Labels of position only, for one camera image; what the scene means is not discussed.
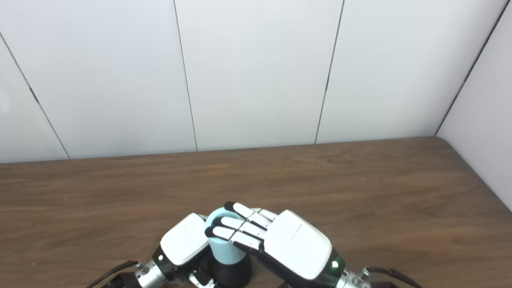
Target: black fingertip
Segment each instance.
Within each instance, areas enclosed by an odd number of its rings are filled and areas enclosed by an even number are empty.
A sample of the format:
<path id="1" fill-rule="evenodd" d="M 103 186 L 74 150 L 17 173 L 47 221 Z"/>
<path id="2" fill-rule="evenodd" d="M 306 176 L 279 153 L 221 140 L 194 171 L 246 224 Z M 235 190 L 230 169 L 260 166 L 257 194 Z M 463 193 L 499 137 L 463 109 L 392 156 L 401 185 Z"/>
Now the black fingertip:
<path id="1" fill-rule="evenodd" d="M 233 201 L 227 201 L 225 204 L 224 204 L 224 209 L 228 210 L 228 211 L 231 211 L 231 212 L 235 212 L 234 210 L 234 207 L 233 205 L 235 204 L 236 202 L 233 202 Z"/>
<path id="2" fill-rule="evenodd" d="M 224 226 L 222 224 L 222 217 L 215 218 L 211 223 L 213 224 L 212 226 Z"/>
<path id="3" fill-rule="evenodd" d="M 206 228 L 206 230 L 204 231 L 204 235 L 206 235 L 206 237 L 208 237 L 208 238 L 217 237 L 214 234 L 214 228 L 213 227 Z"/>
<path id="4" fill-rule="evenodd" d="M 265 252 L 265 245 L 263 244 L 263 242 L 260 243 L 260 245 L 258 246 L 258 249 L 260 253 L 263 253 Z"/>

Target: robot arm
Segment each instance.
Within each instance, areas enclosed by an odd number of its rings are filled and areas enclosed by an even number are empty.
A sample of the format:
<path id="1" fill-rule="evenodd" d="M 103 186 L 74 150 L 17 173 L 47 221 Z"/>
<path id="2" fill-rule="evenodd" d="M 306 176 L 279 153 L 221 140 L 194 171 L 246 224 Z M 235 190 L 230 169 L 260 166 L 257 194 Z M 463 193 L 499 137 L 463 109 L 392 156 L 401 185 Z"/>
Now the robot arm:
<path id="1" fill-rule="evenodd" d="M 208 271 L 199 267 L 211 254 L 207 237 L 233 243 L 292 288 L 398 288 L 391 282 L 369 283 L 371 273 L 384 273 L 421 288 L 393 269 L 367 267 L 359 274 L 349 271 L 329 239 L 290 210 L 275 214 L 235 202 L 227 202 L 224 208 L 243 220 L 216 218 L 205 229 L 205 216 L 189 214 L 162 237 L 149 263 L 128 261 L 87 288 L 133 265 L 137 266 L 136 272 L 119 273 L 102 288 L 161 288 L 166 283 L 183 284 L 187 280 L 199 288 L 222 288 Z"/>
<path id="2" fill-rule="evenodd" d="M 393 269 L 368 267 L 359 274 L 349 271 L 329 239 L 290 210 L 277 215 L 235 202 L 227 202 L 224 208 L 244 220 L 218 218 L 205 234 L 230 241 L 255 256 L 293 288 L 396 287 L 391 282 L 367 282 L 371 273 L 385 273 L 421 288 L 414 280 Z"/>
<path id="3" fill-rule="evenodd" d="M 186 282 L 211 253 L 204 226 L 204 216 L 189 214 L 165 233 L 150 262 L 139 262 L 136 272 L 119 273 L 102 288 L 160 288 L 166 283 Z"/>

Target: black base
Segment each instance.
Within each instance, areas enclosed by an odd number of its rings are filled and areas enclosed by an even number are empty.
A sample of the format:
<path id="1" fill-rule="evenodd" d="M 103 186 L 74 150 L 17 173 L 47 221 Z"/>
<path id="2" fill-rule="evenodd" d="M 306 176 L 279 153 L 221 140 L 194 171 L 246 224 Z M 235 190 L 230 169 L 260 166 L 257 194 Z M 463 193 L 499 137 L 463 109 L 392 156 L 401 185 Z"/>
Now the black base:
<path id="1" fill-rule="evenodd" d="M 223 288 L 243 288 L 252 277 L 251 257 L 246 254 L 235 264 L 222 264 L 213 255 L 208 259 L 208 270 Z"/>

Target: robotic hand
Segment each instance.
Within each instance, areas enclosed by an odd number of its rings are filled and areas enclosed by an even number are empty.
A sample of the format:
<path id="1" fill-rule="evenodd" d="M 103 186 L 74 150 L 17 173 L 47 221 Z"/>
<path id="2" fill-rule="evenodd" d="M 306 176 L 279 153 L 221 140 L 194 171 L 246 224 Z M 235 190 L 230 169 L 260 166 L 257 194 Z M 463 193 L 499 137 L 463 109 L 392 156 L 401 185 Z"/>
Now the robotic hand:
<path id="1" fill-rule="evenodd" d="M 414 280 L 393 269 L 367 267 L 359 274 L 349 271 L 329 239 L 290 210 L 278 215 L 235 202 L 227 202 L 224 208 L 244 220 L 217 218 L 205 234 L 230 241 L 255 256 L 293 288 L 396 287 L 391 282 L 367 282 L 374 272 L 421 288 Z"/>
<path id="2" fill-rule="evenodd" d="M 92 288 L 109 275 L 136 265 L 137 271 L 119 273 L 102 288 L 160 288 L 166 283 L 185 283 L 193 270 L 211 253 L 204 234 L 205 216 L 189 214 L 169 230 L 146 265 L 128 261 L 91 283 Z"/>

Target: silver metal joint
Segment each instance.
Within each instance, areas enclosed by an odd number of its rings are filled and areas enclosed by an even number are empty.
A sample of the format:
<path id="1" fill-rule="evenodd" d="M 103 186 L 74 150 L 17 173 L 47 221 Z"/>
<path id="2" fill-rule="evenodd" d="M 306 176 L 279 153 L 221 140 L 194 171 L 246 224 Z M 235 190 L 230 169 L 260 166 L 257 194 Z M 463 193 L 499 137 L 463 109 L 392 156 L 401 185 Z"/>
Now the silver metal joint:
<path id="1" fill-rule="evenodd" d="M 137 267 L 137 270 L 140 271 L 141 275 L 146 275 L 150 271 L 150 268 L 142 264 L 140 261 L 135 265 L 135 267 Z"/>
<path id="2" fill-rule="evenodd" d="M 368 280 L 368 278 L 370 278 L 370 272 L 368 272 L 366 267 L 364 267 L 356 277 L 352 278 L 352 284 L 358 288 L 361 288 L 366 280 Z"/>

